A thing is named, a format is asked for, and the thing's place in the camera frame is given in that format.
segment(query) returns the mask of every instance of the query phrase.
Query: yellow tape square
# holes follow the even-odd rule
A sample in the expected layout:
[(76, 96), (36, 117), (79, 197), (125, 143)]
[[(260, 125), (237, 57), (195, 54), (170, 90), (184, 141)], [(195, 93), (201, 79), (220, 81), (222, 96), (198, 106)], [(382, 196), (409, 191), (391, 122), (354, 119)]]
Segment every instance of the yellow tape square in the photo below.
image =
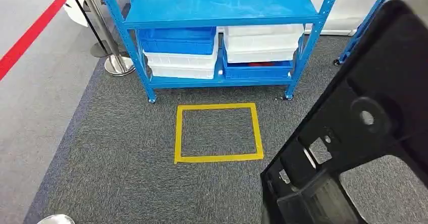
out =
[[(181, 137), (183, 125), (184, 110), (198, 109), (234, 109), (250, 108), (253, 124), (254, 140), (256, 153), (234, 154), (234, 155), (214, 155), (214, 156), (181, 156)], [(261, 144), (260, 128), (258, 125), (257, 110), (255, 103), (234, 103), (234, 104), (198, 104), (198, 105), (179, 105), (177, 107), (177, 122), (175, 131), (175, 151), (174, 163), (177, 162), (223, 162), (223, 161), (245, 161), (263, 159), (263, 146)]]

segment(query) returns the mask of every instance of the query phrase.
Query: shelf frame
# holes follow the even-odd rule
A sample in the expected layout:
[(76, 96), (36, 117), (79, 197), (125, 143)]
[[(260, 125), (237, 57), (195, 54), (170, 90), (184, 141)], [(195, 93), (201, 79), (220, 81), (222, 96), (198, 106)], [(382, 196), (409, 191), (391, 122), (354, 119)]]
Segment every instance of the shelf frame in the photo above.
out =
[[(156, 94), (154, 93), (154, 88), (185, 88), (185, 87), (225, 87), (225, 86), (252, 86), (252, 85), (288, 85), (285, 90), (285, 98), (292, 99), (294, 89), (302, 75), (302, 72), (306, 66), (306, 63), (315, 47), (316, 41), (319, 38), (321, 30), (327, 20), (327, 17), (331, 11), (331, 8), (335, 0), (324, 0), (320, 10), (317, 13), (317, 16), (313, 17), (311, 20), (306, 20), (304, 18), (288, 18), (283, 21), (288, 20), (288, 24), (298, 23), (305, 26), (306, 23), (312, 23), (312, 30), (306, 41), (306, 44), (303, 46), (303, 37), (299, 40), (298, 54), (295, 59), (295, 69), (292, 76), (288, 79), (248, 79), (248, 80), (219, 80), (218, 77), (215, 77), (212, 80), (196, 80), (192, 81), (189, 79), (179, 79), (179, 78), (170, 78), (159, 80), (157, 78), (149, 79), (146, 71), (146, 62), (142, 56), (143, 48), (137, 42), (138, 48), (135, 47), (129, 29), (138, 29), (136, 26), (126, 25), (125, 19), (121, 14), (120, 8), (116, 0), (104, 0), (107, 5), (109, 12), (115, 22), (115, 25), (118, 29), (118, 32), (124, 42), (125, 48), (127, 49), (134, 65), (138, 76), (140, 77), (143, 87), (146, 91), (149, 102), (154, 103), (156, 101)], [(135, 4), (135, 0), (131, 0), (131, 6)], [(254, 25), (254, 22), (246, 22), (242, 20), (239, 22), (239, 25)], [(266, 25), (265, 22), (258, 22), (258, 25)]]
[(128, 29), (314, 23), (310, 0), (133, 0)]
[(365, 18), (362, 21), (362, 23), (358, 26), (357, 31), (355, 32), (355, 34), (351, 37), (351, 39), (349, 40), (348, 44), (346, 44), (346, 47), (343, 50), (343, 52), (335, 60), (335, 61), (337, 61), (337, 63), (334, 62), (335, 66), (338, 66), (340, 64), (344, 64), (345, 60), (349, 57), (349, 55), (351, 55), (352, 50), (357, 45), (357, 43), (360, 41), (360, 38), (364, 34), (365, 30), (367, 29), (367, 27), (368, 27), (371, 19), (373, 18), (373, 15), (375, 14), (376, 11), (378, 11), (378, 9), (381, 7), (381, 5), (383, 5), (383, 3), (385, 1), (386, 0), (376, 0), (376, 2), (371, 7), (371, 9), (368, 12), (368, 14), (365, 16)]

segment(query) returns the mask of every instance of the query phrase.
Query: chrome pole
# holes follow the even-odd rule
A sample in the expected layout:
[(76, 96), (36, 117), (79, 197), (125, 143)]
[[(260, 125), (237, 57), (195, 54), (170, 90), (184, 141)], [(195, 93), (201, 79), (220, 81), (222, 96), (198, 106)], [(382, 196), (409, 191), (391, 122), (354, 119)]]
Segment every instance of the chrome pole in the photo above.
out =
[(96, 32), (93, 24), (91, 23), (91, 20), (89, 19), (88, 15), (83, 9), (79, 0), (74, 0), (74, 1), (77, 3), (77, 6), (79, 7), (80, 12), (82, 12), (83, 17), (85, 17), (86, 23), (88, 23), (88, 26), (91, 28), (92, 33), (94, 34), (96, 40), (98, 41), (96, 44), (94, 44), (91, 47), (91, 55), (96, 58), (103, 58), (105, 56), (111, 55), (112, 50), (109, 48), (109, 45), (107, 45), (107, 42), (105, 40), (101, 40), (101, 38), (98, 36), (98, 33)]
[(105, 23), (104, 17), (102, 16), (101, 10), (96, 5), (95, 0), (85, 0), (89, 8), (95, 15), (95, 20), (107, 41), (110, 49), (112, 50), (112, 55), (104, 63), (104, 67), (113, 76), (124, 76), (132, 73), (135, 70), (132, 60), (127, 57), (122, 57), (119, 52), (119, 47), (117, 46), (115, 40), (113, 39), (112, 34)]

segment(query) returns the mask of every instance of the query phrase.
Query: silver object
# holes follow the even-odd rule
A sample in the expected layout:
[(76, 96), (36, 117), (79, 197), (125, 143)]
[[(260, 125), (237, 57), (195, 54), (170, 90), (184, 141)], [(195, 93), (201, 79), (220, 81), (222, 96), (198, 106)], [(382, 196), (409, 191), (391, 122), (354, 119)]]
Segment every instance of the silver object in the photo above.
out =
[(105, 70), (107, 70), (107, 72), (111, 73), (114, 76), (124, 76), (132, 73), (135, 70), (134, 65), (132, 64), (132, 66), (127, 66), (127, 63), (129, 64), (129, 62), (125, 63), (125, 60), (120, 55), (119, 47), (117, 46), (112, 34), (109, 31), (109, 28), (105, 23), (104, 17), (102, 17), (101, 11), (96, 6), (95, 0), (85, 1), (93, 12), (93, 14), (95, 15), (95, 20), (101, 30), (101, 33), (104, 35), (105, 40), (107, 41), (107, 44), (113, 53), (113, 55), (111, 55), (104, 64)]
[(46, 217), (37, 224), (75, 224), (75, 222), (67, 215), (56, 214)]
[(112, 54), (112, 50), (107, 44), (106, 40), (102, 40), (102, 46), (99, 42), (95, 43), (91, 47), (91, 55), (96, 58), (103, 58)]
[(125, 76), (127, 74), (132, 73), (135, 70), (134, 64), (132, 63), (132, 59), (128, 57), (121, 56), (124, 64), (125, 71), (122, 73), (120, 68), (120, 64), (117, 61), (117, 58), (114, 55), (110, 55), (104, 63), (104, 68), (113, 76)]

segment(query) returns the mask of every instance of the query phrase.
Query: metal base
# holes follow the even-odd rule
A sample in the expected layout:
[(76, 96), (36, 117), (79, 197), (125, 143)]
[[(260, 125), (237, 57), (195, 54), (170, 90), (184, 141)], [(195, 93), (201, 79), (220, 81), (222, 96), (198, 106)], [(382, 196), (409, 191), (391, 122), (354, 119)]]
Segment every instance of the metal base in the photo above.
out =
[(125, 76), (132, 73), (135, 70), (134, 64), (132, 60), (128, 57), (122, 56), (123, 61), (126, 65), (126, 70), (122, 72), (121, 68), (116, 61), (116, 57), (114, 55), (110, 55), (104, 63), (104, 68), (113, 76)]
[(91, 55), (96, 57), (96, 58), (103, 58), (105, 56), (112, 54), (112, 50), (110, 49), (109, 45), (107, 44), (107, 41), (102, 40), (101, 42), (104, 45), (107, 52), (104, 51), (104, 49), (101, 47), (99, 42), (95, 43), (94, 46), (91, 47)]
[(56, 214), (46, 217), (37, 224), (75, 224), (75, 222), (67, 215)]

